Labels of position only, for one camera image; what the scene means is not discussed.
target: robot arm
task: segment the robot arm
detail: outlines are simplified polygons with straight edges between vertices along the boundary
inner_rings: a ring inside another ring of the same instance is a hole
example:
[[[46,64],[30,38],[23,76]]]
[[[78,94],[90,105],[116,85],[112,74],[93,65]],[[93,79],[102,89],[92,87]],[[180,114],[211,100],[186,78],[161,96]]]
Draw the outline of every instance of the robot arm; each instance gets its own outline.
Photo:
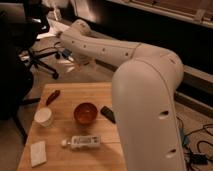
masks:
[[[90,37],[82,20],[63,32],[61,43],[119,67],[112,105],[128,171],[185,171],[173,99],[183,77],[178,56],[144,43]]]

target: wooden bowl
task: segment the wooden bowl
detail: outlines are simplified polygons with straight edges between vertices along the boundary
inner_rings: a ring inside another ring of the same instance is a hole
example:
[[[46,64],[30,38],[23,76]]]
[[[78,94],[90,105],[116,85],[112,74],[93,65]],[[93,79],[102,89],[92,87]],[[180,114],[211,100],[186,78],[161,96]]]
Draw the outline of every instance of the wooden bowl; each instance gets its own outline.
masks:
[[[97,117],[98,110],[92,103],[81,103],[74,110],[75,120],[82,124],[91,124]]]

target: office chair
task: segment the office chair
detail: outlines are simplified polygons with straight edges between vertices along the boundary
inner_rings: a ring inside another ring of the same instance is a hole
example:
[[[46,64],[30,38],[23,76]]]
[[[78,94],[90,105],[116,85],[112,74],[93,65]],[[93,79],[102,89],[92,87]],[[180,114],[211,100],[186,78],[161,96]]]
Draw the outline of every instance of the office chair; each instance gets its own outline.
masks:
[[[18,56],[7,16],[3,11],[0,11],[0,26],[0,119],[12,118],[25,143],[27,133],[17,115],[19,106],[38,102],[40,99],[23,100],[33,86],[33,74]]]
[[[32,49],[33,44],[37,41],[38,34],[46,33],[49,31],[49,23],[47,21],[46,15],[51,10],[50,8],[42,5],[41,0],[37,1],[24,1],[21,3],[23,5],[23,10],[25,14],[26,21],[24,23],[10,23],[13,27],[12,35],[13,41],[16,47],[19,47],[20,52],[27,51],[29,55],[29,63],[27,67],[30,69],[32,66],[38,69],[39,66],[52,72],[52,77],[57,79],[59,74],[56,69],[47,65],[42,58],[54,55],[58,59],[60,55],[57,50],[51,52],[36,54]],[[14,3],[8,3],[8,6],[14,6]]]

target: wooden table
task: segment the wooden table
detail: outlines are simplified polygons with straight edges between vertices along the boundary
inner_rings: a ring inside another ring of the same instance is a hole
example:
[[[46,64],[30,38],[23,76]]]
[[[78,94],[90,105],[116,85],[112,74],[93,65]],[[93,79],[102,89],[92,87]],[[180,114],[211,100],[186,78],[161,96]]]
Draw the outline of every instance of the wooden table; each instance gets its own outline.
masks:
[[[48,84],[37,109],[44,107],[47,97],[57,89],[61,94],[49,105],[54,121],[47,128],[32,123],[18,171],[125,171],[116,125],[100,113],[97,120],[87,127],[79,126],[73,117],[75,107],[83,102],[93,103],[98,111],[103,106],[111,107],[111,84]],[[63,139],[85,134],[101,135],[100,148],[72,151],[60,145]],[[31,168],[30,145],[40,140],[46,142],[47,163]]]

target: white cup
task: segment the white cup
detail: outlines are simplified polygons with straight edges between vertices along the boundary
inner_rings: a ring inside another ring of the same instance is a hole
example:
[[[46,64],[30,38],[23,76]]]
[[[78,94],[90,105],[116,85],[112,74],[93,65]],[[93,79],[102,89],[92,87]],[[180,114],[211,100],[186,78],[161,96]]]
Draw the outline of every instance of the white cup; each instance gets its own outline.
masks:
[[[48,107],[43,107],[39,109],[34,116],[34,121],[38,124],[47,127],[51,125],[53,121],[52,111]]]

